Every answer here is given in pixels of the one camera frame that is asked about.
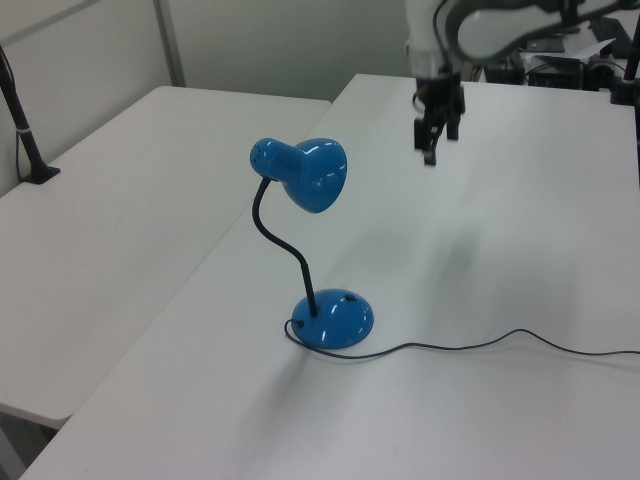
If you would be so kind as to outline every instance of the gray floor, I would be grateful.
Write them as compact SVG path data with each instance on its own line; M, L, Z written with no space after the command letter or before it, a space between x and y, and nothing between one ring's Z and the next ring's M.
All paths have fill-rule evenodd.
M0 480L17 480L55 435L55 430L0 413Z

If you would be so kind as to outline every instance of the black clamp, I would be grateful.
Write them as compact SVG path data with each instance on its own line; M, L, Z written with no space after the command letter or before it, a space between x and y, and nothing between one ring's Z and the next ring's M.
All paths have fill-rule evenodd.
M580 23L578 20L578 4L584 0L558 0L558 11L562 18L563 27L571 27Z

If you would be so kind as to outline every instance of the white tabletop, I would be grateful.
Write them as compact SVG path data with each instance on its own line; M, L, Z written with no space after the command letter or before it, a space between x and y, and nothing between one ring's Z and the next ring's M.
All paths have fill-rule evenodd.
M0 200L0 411L59 427L250 203L246 145L328 102L154 90Z
M629 107L600 93L465 86L460 141L412 149L411 79L357 76L310 136L349 157L311 215L263 220L315 288L374 309L348 353L463 345L527 327L640 347L640 195ZM592 122L597 109L602 123ZM251 144L245 146L248 153ZM640 359L518 337L473 353L329 361L282 332L304 290L244 212L24 476L36 479L633 478Z

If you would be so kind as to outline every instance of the lamp shade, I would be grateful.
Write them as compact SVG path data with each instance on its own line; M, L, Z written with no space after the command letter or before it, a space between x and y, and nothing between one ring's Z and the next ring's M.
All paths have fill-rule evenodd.
M329 208L347 178L347 155L338 142L327 138L296 146L263 138L251 149L250 159L259 175L281 182L289 197L311 213Z

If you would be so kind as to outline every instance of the black stand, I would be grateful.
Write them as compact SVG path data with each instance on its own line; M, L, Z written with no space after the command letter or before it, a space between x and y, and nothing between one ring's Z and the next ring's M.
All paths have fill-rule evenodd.
M20 136L29 157L29 162L31 162L31 174L22 179L22 181L41 185L60 173L60 169L50 167L42 161L36 140L33 138L33 133L31 133L31 127L20 104L13 75L5 59L4 51L0 47L0 88L2 88L2 94L16 125L16 132Z
M636 80L638 63L640 61L640 15L636 23L636 31L631 41L631 51L627 60L624 76L616 78L611 90L611 103L615 105L637 105L640 83Z
M265 228L262 224L262 220L260 220L260 202L262 202L262 197L264 196L264 192L267 190L267 187L271 183L270 178L262 177L262 182L260 182L260 187L258 188L258 192L253 200L253 223L255 223L256 228L260 231L262 235L264 235L267 240L275 243L281 248L284 248L291 255L296 257L300 262L300 268L302 269L302 279L304 280L304 289L307 292L307 301L309 302L309 311L311 312L312 317L318 316L318 307L316 306L316 297L313 294L313 286L311 285L311 274L309 273L309 265L307 261L304 259L302 254L289 245L287 242L279 239L273 233Z

